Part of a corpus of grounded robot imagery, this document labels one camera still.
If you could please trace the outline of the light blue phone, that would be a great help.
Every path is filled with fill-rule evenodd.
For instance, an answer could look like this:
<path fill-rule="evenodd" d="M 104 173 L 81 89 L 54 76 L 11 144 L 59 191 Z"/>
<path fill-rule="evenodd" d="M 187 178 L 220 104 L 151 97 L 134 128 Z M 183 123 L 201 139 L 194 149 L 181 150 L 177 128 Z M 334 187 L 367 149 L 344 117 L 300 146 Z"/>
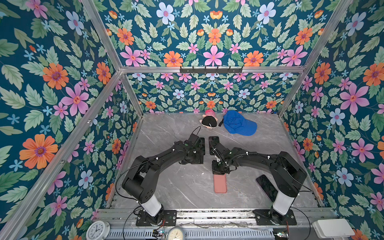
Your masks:
<path fill-rule="evenodd" d="M 199 138 L 199 150 L 202 156 L 206 155 L 205 138 Z"/>

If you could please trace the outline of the black phone case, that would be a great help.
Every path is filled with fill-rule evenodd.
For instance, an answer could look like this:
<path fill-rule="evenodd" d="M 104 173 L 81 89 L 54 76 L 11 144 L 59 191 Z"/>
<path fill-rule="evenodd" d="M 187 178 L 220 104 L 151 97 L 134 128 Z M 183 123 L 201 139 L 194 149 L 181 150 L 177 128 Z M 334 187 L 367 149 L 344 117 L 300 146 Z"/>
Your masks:
<path fill-rule="evenodd" d="M 215 155 L 215 148 L 219 142 L 220 142 L 220 138 L 218 136 L 209 137 L 209 153 L 211 156 Z"/>

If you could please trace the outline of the pink phone case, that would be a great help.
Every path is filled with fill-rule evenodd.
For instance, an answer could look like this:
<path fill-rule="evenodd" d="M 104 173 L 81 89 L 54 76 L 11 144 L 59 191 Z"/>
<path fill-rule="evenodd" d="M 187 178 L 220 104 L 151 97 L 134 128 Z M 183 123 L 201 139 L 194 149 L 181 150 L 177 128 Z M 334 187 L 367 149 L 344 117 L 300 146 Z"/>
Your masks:
<path fill-rule="evenodd" d="M 226 175 L 214 175 L 214 192 L 216 194 L 227 193 L 227 177 Z"/>

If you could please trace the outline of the black smartphone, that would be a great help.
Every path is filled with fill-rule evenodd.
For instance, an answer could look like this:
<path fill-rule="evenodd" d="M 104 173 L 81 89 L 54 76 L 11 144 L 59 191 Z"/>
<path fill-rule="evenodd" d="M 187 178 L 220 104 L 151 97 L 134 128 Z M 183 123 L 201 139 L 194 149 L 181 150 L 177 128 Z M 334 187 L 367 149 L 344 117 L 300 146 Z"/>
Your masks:
<path fill-rule="evenodd" d="M 262 190 L 267 195 L 269 200 L 271 202 L 274 202 L 276 200 L 278 190 L 275 188 L 272 182 L 268 179 L 268 177 L 266 175 L 261 175 L 258 178 L 256 178 L 256 182 L 262 188 Z"/>

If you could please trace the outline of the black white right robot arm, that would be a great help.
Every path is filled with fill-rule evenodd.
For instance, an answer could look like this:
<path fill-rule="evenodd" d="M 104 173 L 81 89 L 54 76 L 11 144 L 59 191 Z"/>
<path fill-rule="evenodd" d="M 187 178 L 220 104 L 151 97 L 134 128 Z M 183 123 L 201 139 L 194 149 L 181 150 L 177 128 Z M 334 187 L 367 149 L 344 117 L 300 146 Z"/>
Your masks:
<path fill-rule="evenodd" d="M 307 178 L 306 171 L 287 152 L 278 154 L 261 154 L 241 148 L 227 149 L 222 144 L 210 143 L 210 152 L 217 158 L 212 163 L 214 175 L 226 175 L 232 172 L 231 167 L 250 167 L 269 172 L 277 185 L 278 192 L 267 215 L 262 218 L 279 225 L 287 219 L 291 205 L 303 187 Z"/>

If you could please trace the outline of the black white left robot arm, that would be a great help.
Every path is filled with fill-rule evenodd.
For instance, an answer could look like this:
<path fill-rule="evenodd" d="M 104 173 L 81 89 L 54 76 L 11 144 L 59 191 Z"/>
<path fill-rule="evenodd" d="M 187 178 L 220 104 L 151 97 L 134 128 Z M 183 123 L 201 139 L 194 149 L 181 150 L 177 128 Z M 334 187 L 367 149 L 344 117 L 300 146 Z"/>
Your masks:
<path fill-rule="evenodd" d="M 151 225 L 162 224 L 164 206 L 155 196 L 160 174 L 175 163 L 198 165 L 204 163 L 205 141 L 191 134 L 185 141 L 177 141 L 166 151 L 151 156 L 138 156 L 129 168 L 122 189 L 144 209 L 144 216 Z"/>

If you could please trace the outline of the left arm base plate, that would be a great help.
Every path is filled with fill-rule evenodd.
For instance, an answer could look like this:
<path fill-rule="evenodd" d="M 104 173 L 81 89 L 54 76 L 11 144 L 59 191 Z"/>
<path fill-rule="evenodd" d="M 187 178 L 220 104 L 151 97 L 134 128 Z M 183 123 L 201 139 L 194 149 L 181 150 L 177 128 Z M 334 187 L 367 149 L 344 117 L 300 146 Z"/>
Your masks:
<path fill-rule="evenodd" d="M 137 227 L 174 227 L 177 221 L 176 210 L 160 210 L 160 212 L 152 217 L 144 210 L 140 210 L 136 220 Z"/>

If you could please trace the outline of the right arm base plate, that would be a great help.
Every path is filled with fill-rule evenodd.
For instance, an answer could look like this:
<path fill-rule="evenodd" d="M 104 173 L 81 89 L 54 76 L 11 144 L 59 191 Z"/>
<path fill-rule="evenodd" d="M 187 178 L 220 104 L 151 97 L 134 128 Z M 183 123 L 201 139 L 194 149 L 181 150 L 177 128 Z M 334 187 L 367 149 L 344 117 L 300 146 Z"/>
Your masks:
<path fill-rule="evenodd" d="M 274 226 L 296 226 L 297 221 L 292 210 L 288 210 L 286 215 L 280 215 L 273 209 L 259 209 L 253 210 L 253 214 L 255 214 L 257 225 L 274 225 Z"/>

